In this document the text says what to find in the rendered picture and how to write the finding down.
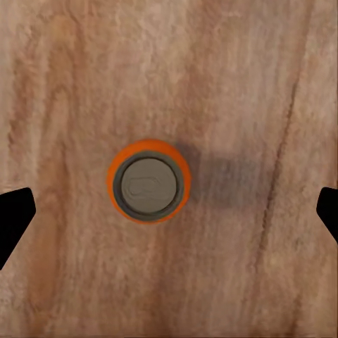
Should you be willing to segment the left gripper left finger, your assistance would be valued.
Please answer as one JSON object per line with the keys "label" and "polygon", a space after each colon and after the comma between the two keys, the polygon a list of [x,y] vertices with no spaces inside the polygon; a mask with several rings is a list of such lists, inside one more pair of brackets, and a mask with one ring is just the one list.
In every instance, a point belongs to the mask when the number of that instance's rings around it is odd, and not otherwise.
{"label": "left gripper left finger", "polygon": [[0,195],[0,270],[35,215],[29,187]]}

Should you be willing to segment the can of soda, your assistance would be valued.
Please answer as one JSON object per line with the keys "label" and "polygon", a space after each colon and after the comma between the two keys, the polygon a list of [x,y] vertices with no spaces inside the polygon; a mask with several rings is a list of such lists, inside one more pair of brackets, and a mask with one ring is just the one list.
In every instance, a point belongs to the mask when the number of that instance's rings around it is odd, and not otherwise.
{"label": "can of soda", "polygon": [[106,185],[122,215],[153,225],[181,212],[191,193],[192,175],[177,149],[162,140],[143,139],[113,159]]}

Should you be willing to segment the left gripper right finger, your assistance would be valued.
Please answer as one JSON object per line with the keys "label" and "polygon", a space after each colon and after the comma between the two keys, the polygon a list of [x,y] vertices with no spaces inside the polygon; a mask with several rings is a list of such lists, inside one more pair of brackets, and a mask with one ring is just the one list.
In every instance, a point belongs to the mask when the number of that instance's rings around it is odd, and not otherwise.
{"label": "left gripper right finger", "polygon": [[338,243],[338,189],[322,188],[316,212]]}

